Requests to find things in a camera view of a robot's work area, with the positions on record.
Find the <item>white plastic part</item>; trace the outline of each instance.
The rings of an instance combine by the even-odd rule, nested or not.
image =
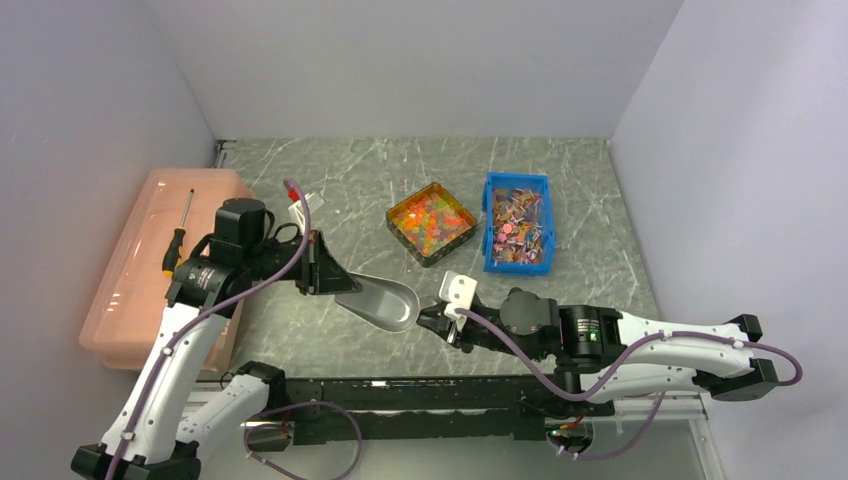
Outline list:
[[[580,385],[588,389],[607,372],[603,369],[596,374],[580,375]],[[622,365],[601,390],[589,397],[592,403],[604,403],[616,398],[646,395],[654,392],[704,392],[694,383],[695,370],[683,367],[662,365]]]
[[[101,439],[101,442],[106,444],[106,453],[114,455],[119,441],[126,434],[130,412],[138,402],[142,386],[165,344],[198,313],[197,308],[179,303],[172,308],[165,307],[159,334],[141,370],[141,375],[115,423]],[[165,360],[162,371],[153,384],[152,393],[143,407],[135,428],[135,438],[130,441],[124,452],[125,460],[132,460],[136,455],[142,455],[147,459],[147,463],[152,464],[171,458],[183,407],[197,379],[197,374],[203,366],[203,361],[218,336],[224,331],[227,321],[228,319],[220,315],[212,315],[188,332],[173,349],[172,355]]]
[[[738,377],[753,370],[751,358],[754,357],[754,352],[748,347],[736,349],[733,345],[710,340],[673,336],[674,332],[690,331],[725,338],[747,338],[738,325],[687,325],[648,320],[626,312],[621,314],[623,317],[618,321],[618,329],[621,343],[624,345],[654,333],[662,332],[664,337],[633,352],[627,358],[628,364],[648,363],[692,368],[724,378]]]
[[[451,270],[445,272],[442,285],[439,287],[439,298],[448,302],[445,306],[445,316],[456,323],[457,331],[462,331],[468,318],[456,313],[456,309],[470,309],[476,291],[477,280]]]
[[[321,207],[321,205],[324,205],[324,197],[322,197],[318,192],[307,193],[306,204],[309,205],[309,212],[314,213]],[[306,220],[303,217],[303,202],[298,200],[289,205],[289,217],[291,217],[292,222],[296,223],[297,226],[300,227],[300,231],[303,232],[303,229],[306,227]]]
[[[200,464],[233,435],[248,418],[261,412],[268,403],[268,385],[250,375],[236,375],[223,391],[193,415],[180,422],[177,440],[197,441]]]

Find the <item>gray marble surface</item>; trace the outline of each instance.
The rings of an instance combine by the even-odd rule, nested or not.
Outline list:
[[[636,241],[602,139],[393,138],[239,141],[230,168],[278,217],[290,201],[283,179],[326,203],[313,214],[330,251],[352,272],[392,278],[435,296],[445,270],[479,280],[498,306],[513,286],[561,304],[611,306],[657,318]],[[385,212],[431,182],[441,183],[481,222],[486,172],[548,175],[557,248],[543,277],[483,273],[482,229],[431,268],[421,267],[389,233]],[[463,354],[413,327],[387,333],[337,307],[277,284],[247,300],[232,364],[259,360],[289,376],[404,376],[526,373],[515,358],[475,349]],[[545,364],[547,370],[552,364]]]

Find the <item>white wall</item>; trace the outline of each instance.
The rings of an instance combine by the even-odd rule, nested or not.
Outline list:
[[[709,406],[732,479],[848,467],[846,132],[848,3],[687,0],[612,140],[663,317],[758,314],[806,367]]]
[[[682,0],[146,0],[218,138],[609,137]]]
[[[0,5],[0,465],[75,478],[132,376],[77,336],[149,169],[211,164],[214,139],[144,5]]]

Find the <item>orange storage bin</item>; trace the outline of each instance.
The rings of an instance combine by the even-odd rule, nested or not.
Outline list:
[[[156,169],[147,177],[124,225],[106,273],[85,319],[80,344],[109,367],[140,370],[159,332],[170,279],[162,257],[180,223],[188,192],[194,197],[186,218],[183,253],[212,232],[215,211],[224,200],[253,198],[232,170]],[[229,367],[241,304],[209,352],[204,369]]]

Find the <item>blue plastic basket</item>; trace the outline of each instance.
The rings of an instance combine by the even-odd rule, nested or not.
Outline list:
[[[540,225],[542,226],[542,261],[535,264],[499,262],[495,265],[492,258],[493,241],[495,238],[494,221],[491,208],[494,205],[492,193],[500,188],[529,188],[542,197]],[[503,273],[507,275],[546,275],[551,270],[554,261],[556,239],[554,236],[554,215],[551,208],[551,192],[548,188],[548,177],[545,175],[527,175],[523,173],[489,172],[486,176],[486,186],[483,188],[483,212],[486,213],[486,231],[483,234],[482,254],[485,261],[483,271]]]

